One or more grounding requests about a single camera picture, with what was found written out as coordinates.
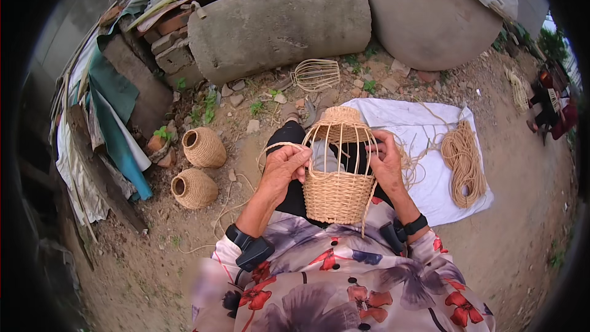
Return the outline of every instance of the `black pants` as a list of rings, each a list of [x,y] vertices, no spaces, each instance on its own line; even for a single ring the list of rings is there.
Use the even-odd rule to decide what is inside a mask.
[[[266,146],[270,146],[270,145],[285,142],[285,141],[287,141],[289,143],[293,143],[293,144],[301,144],[303,142],[304,138],[305,138],[305,130],[303,129],[303,127],[301,127],[295,121],[289,121],[289,122],[285,123],[285,125],[283,127],[276,130],[276,132],[269,139],[269,142],[266,144]],[[276,146],[272,149],[269,149],[266,152],[266,155],[268,156],[271,152],[273,152],[277,149],[280,149],[280,148],[282,148],[282,146]],[[330,150],[333,151],[334,155],[337,157],[338,147],[330,144]],[[347,165],[348,157],[346,157],[344,154],[340,158],[341,163],[345,167],[348,167],[347,172],[354,173],[355,164],[356,164],[356,144],[343,144],[342,151],[350,156],[350,163],[351,163],[350,165],[351,166],[348,167],[348,165]],[[360,157],[359,157],[359,171],[358,172],[364,173],[365,169],[367,167],[365,143],[360,144],[359,152],[360,152]],[[375,188],[375,197],[382,199],[383,201],[388,203],[392,208],[394,207],[394,205],[391,203],[391,200],[389,200],[389,198],[387,197],[387,195],[385,194],[383,189],[380,187],[380,185],[377,185],[377,187]],[[328,227],[328,225],[330,225],[329,223],[326,223],[326,222],[319,222],[317,220],[307,218],[306,209],[305,209],[305,200],[303,199],[303,186],[301,185],[301,183],[298,180],[291,181],[291,183],[289,184],[289,188],[287,189],[287,196],[285,196],[285,200],[277,206],[276,210],[282,211],[283,213],[289,213],[292,215],[303,217],[303,218],[307,219],[312,225],[316,225],[321,228],[326,228],[326,227]]]
[[[532,104],[541,103],[543,110],[535,117],[535,124],[541,128],[543,125],[548,124],[551,127],[555,126],[559,122],[559,115],[555,112],[553,104],[551,104],[551,98],[549,97],[549,91],[542,88],[534,97],[530,99]]]

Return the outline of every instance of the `soil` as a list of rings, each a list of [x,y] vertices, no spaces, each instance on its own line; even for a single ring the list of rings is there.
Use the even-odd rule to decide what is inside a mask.
[[[474,112],[483,151],[486,177],[495,195],[489,210],[456,223],[435,228],[445,247],[454,255],[467,284],[490,307],[498,321],[498,331],[523,329],[550,290],[557,276],[562,254],[570,235],[574,208],[574,180],[571,154],[565,138],[546,146],[532,134],[525,121],[532,111],[520,115],[512,104],[512,87],[504,66],[514,69],[529,82],[537,74],[536,60],[524,51],[513,59],[490,48],[476,59],[441,73],[441,89],[427,84],[411,70],[407,78],[389,70],[393,58],[378,45],[377,54],[368,60],[360,53],[361,73],[376,81],[375,97],[411,100],[412,95],[426,102],[441,102],[458,107],[468,105]],[[345,57],[334,57],[341,64],[342,82],[337,104],[352,98],[353,81],[359,76],[346,68]],[[170,182],[183,169],[191,167],[182,151],[180,139],[173,144],[177,162],[172,168],[155,164],[146,171],[153,197],[135,204],[148,223],[146,236],[137,237],[110,214],[93,224],[98,245],[88,242],[94,272],[85,263],[76,241],[67,239],[73,249],[80,278],[87,318],[97,331],[190,331],[191,306],[183,298],[181,275],[198,257],[209,256],[225,228],[240,214],[230,211],[213,231],[219,213],[244,203],[260,179],[256,158],[278,128],[280,106],[265,95],[278,81],[289,76],[294,66],[248,77],[241,93],[244,102],[233,108],[229,97],[214,107],[215,117],[207,124],[221,137],[228,152],[224,166],[204,171],[217,183],[217,200],[202,210],[188,210],[174,199]],[[395,79],[400,93],[381,86]],[[306,93],[296,86],[284,91],[289,103],[308,98],[317,105],[321,93]],[[182,135],[185,117],[203,93],[185,91],[175,103],[171,119]],[[264,108],[253,117],[250,105],[264,101]],[[302,120],[308,114],[301,111]],[[250,119],[260,120],[260,131],[246,134]],[[237,174],[231,184],[229,169]]]

